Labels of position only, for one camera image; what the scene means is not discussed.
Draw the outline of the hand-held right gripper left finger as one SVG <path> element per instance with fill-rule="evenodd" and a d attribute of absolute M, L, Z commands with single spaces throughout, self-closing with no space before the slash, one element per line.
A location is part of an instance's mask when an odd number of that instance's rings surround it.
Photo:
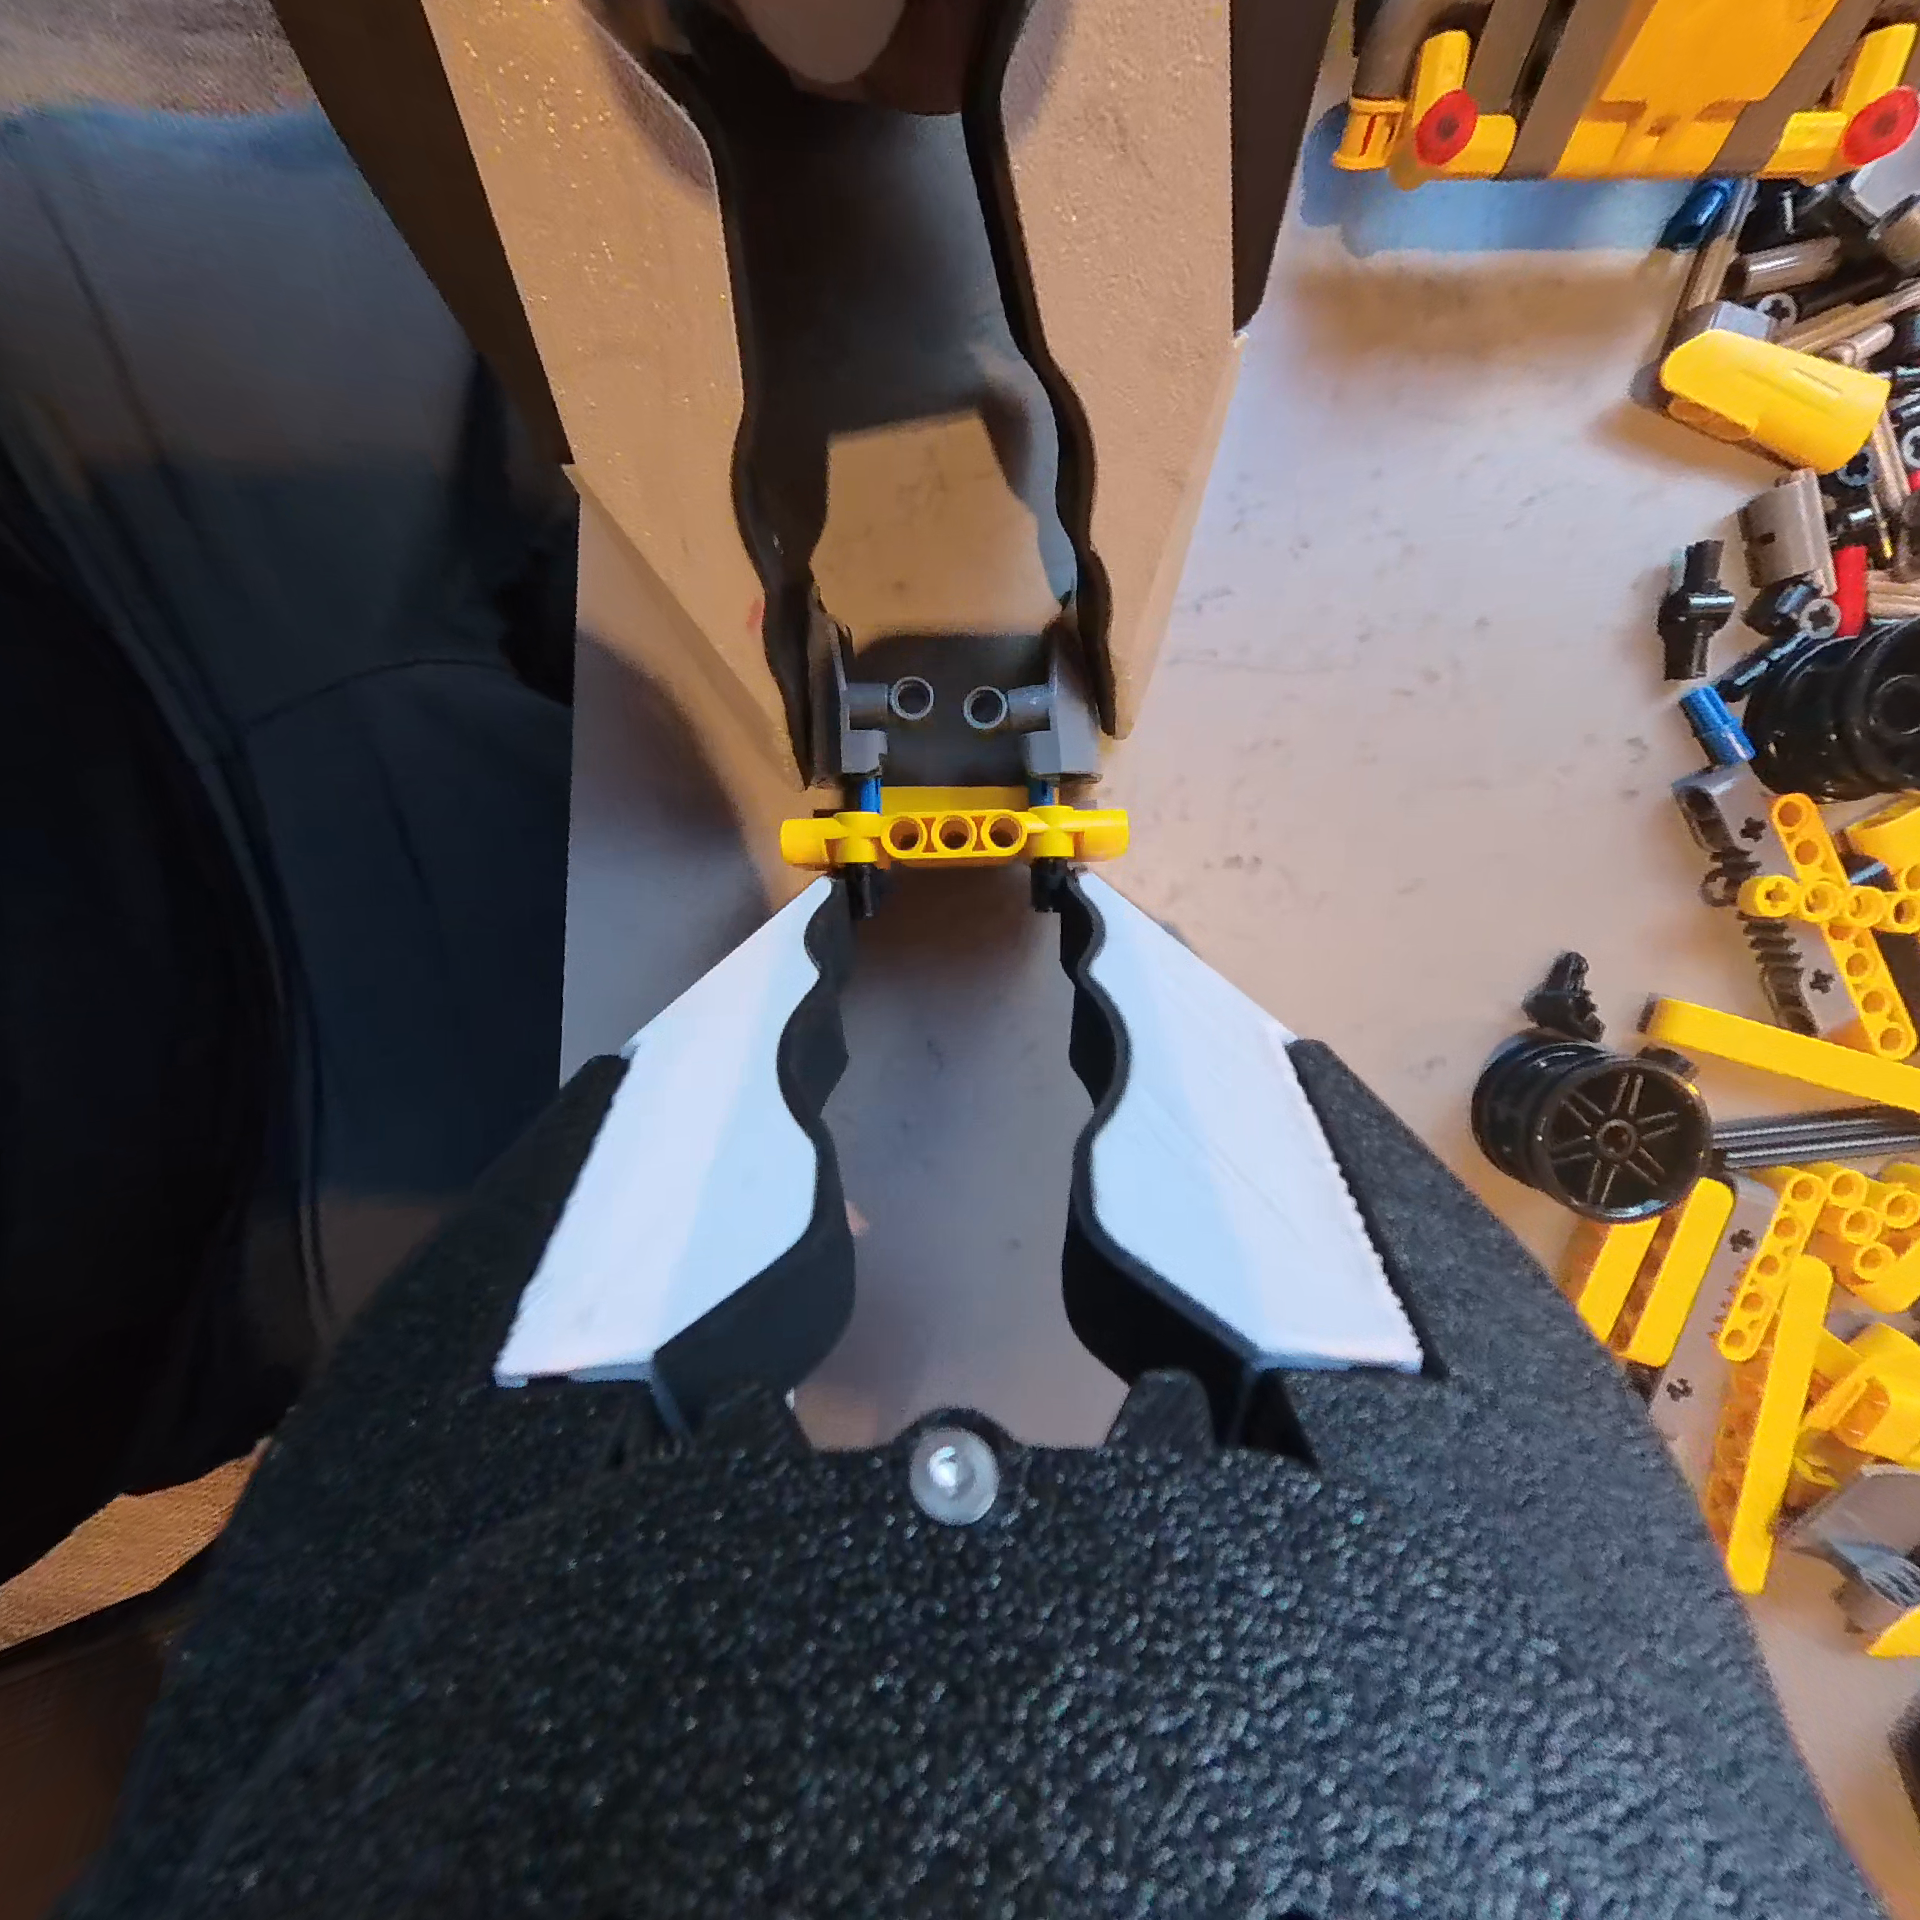
<path fill-rule="evenodd" d="M 786 1397 L 826 1359 L 856 1297 L 826 1127 L 854 950 L 846 887 L 817 879 L 623 1048 L 499 1385 L 639 1380 L 684 1431 L 734 1385 Z"/>

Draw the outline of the dark grey brick bracket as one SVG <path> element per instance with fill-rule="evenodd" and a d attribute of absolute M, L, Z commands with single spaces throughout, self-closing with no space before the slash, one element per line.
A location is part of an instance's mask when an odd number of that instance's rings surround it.
<path fill-rule="evenodd" d="M 817 780 L 908 785 L 1095 782 L 1102 727 L 1071 611 L 1043 630 L 808 641 Z"/>

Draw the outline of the person's dark blue shirt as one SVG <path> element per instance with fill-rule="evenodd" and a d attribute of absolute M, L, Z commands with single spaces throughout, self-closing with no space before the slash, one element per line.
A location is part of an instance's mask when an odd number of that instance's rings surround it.
<path fill-rule="evenodd" d="M 6 116 L 8 1576 L 554 1088 L 561 494 L 321 111 Z"/>

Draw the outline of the grey desk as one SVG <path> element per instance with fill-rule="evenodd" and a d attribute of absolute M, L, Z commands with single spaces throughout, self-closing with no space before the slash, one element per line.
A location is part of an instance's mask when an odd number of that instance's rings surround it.
<path fill-rule="evenodd" d="M 1610 1032 L 1672 993 L 1762 1015 L 1698 899 L 1670 783 L 1697 742 L 1652 608 L 1766 464 L 1631 397 L 1689 262 L 1674 182 L 1399 191 L 1306 157 L 1172 593 L 1102 796 L 1105 873 L 1219 974 L 1328 1041 L 1543 1262 L 1571 1221 L 1499 1177 L 1467 1109 L 1563 949 Z M 833 447 L 818 557 L 858 638 L 1024 617 L 1040 542 L 972 417 Z M 561 1069 L 625 1041 L 783 905 L 793 792 L 657 630 L 657 590 L 584 503 Z M 911 877 L 860 932 L 831 1127 L 856 1312 L 800 1390 L 822 1449 L 942 1405 L 1089 1445 L 1120 1403 L 1067 1331 L 1072 990 L 1018 876 Z M 1756 1620 L 1809 1763 L 1888 1908 L 1915 1915 L 1888 1728 L 1915 1662 L 1851 1649 L 1796 1555 Z"/>

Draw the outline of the black spoked toy wheel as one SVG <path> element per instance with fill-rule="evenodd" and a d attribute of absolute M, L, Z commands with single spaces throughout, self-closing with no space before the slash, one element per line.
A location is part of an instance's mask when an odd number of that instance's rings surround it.
<path fill-rule="evenodd" d="M 1670 1212 L 1712 1160 L 1711 1111 L 1678 1067 L 1543 1029 L 1481 1069 L 1472 1133 L 1507 1177 L 1610 1224 Z"/>

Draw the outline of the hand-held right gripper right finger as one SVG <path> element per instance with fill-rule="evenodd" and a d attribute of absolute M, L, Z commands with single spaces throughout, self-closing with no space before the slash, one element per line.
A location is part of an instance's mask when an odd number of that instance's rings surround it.
<path fill-rule="evenodd" d="M 1060 879 L 1072 1150 L 1064 1302 L 1120 1380 L 1185 1371 L 1222 1446 L 1308 1459 L 1282 1377 L 1425 1348 L 1289 1056 L 1295 1035 L 1108 881 Z"/>

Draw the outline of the black brick axle connector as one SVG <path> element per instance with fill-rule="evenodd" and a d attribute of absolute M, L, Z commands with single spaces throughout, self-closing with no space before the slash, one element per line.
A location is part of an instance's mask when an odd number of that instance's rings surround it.
<path fill-rule="evenodd" d="M 1663 644 L 1666 684 L 1706 679 L 1712 639 L 1732 617 L 1738 599 L 1721 580 L 1721 540 L 1698 540 L 1676 548 L 1666 590 L 1658 605 L 1655 633 Z"/>

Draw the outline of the small black brick pin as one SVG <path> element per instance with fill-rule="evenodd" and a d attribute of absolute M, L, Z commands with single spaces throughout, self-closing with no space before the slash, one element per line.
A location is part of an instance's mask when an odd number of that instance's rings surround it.
<path fill-rule="evenodd" d="M 1600 1044 L 1604 1027 L 1590 987 L 1590 959 L 1583 950 L 1561 950 L 1543 980 L 1523 999 L 1529 1029 L 1559 1040 Z"/>

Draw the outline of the yellow curved brick panel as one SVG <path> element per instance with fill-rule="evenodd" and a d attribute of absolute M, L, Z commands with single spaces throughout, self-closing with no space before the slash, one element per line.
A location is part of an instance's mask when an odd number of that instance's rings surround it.
<path fill-rule="evenodd" d="M 1848 467 L 1888 404 L 1884 375 L 1724 327 L 1672 348 L 1658 376 L 1670 417 L 1814 472 Z"/>

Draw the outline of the pile of loose brick pieces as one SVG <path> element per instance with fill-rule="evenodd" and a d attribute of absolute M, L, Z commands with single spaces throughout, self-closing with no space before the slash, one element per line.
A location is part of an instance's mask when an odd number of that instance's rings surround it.
<path fill-rule="evenodd" d="M 1777 472 L 1724 542 L 1732 617 L 1706 679 L 1666 686 L 1698 752 L 1672 798 L 1766 1013 L 1658 997 L 1642 1044 L 1603 1038 L 1688 1077 L 1712 1160 L 1643 1221 L 1559 1204 L 1561 1286 L 1642 1392 L 1732 1585 L 1762 1592 L 1780 1551 L 1809 1555 L 1863 1649 L 1914 1660 L 1918 791 L 1774 792 L 1744 731 L 1774 664 L 1915 619 L 1915 195 L 1862 188 L 1866 169 L 1708 180 L 1665 232 L 1691 251 L 1670 350 L 1742 331 L 1876 373 L 1888 404 L 1835 470 L 1753 447 Z"/>

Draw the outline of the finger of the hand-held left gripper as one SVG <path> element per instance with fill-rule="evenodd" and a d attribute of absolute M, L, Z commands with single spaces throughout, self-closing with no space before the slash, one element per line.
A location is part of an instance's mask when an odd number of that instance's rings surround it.
<path fill-rule="evenodd" d="M 1006 317 L 1059 431 L 1095 708 L 1128 736 L 1241 357 L 1230 6 L 988 4 L 972 166 Z"/>
<path fill-rule="evenodd" d="M 806 633 L 742 527 L 742 305 L 700 4 L 423 6 L 584 501 L 587 624 L 739 769 L 808 776 Z"/>

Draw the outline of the yellow toy brick vehicle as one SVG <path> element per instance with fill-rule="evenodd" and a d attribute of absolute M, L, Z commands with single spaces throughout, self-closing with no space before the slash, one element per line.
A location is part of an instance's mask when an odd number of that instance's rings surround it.
<path fill-rule="evenodd" d="M 1356 6 L 1334 165 L 1434 180 L 1820 182 L 1915 131 L 1915 3 Z"/>

